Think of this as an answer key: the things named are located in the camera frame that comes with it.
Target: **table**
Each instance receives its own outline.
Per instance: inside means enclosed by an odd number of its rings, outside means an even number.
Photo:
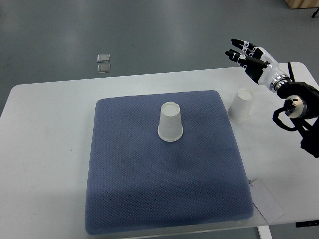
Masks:
[[[295,79],[318,85],[302,63]],[[287,64],[280,64],[286,72]],[[86,180],[99,99],[217,90],[228,108],[236,92],[254,92],[247,122],[231,122],[249,179],[260,179],[285,215],[272,224],[317,220],[319,161],[300,149],[301,136],[272,122],[284,100],[240,67],[15,86],[0,117],[0,238],[102,238],[84,229]],[[183,234],[268,223],[247,220],[119,233],[103,238]]]

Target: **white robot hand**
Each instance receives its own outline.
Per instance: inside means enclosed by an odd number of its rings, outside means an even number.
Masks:
[[[248,41],[231,39],[232,44],[243,51],[226,51],[231,61],[245,69],[246,74],[257,84],[265,85],[272,92],[284,83],[291,81],[288,75],[279,69],[278,62],[264,48]]]

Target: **robotic finger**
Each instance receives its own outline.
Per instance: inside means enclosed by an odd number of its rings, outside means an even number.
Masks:
[[[251,56],[256,59],[260,59],[262,61],[268,61],[270,63],[278,63],[273,58],[273,56],[270,55],[264,48],[257,47],[248,41],[243,41],[239,39],[231,39],[231,43],[233,44],[233,46],[239,48],[248,56]]]

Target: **black cable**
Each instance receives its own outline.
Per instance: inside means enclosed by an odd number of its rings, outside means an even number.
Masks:
[[[288,71],[289,71],[289,75],[290,75],[290,79],[292,82],[295,82],[295,77],[294,77],[294,73],[293,73],[293,68],[291,67],[291,63],[288,62]]]

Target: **upside-down cup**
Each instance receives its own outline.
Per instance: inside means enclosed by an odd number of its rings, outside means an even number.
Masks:
[[[239,90],[227,111],[229,119],[235,123],[245,122],[249,117],[253,99],[253,92],[251,90]]]
[[[159,137],[166,142],[174,142],[183,135],[179,105],[166,102],[161,106],[158,126]]]

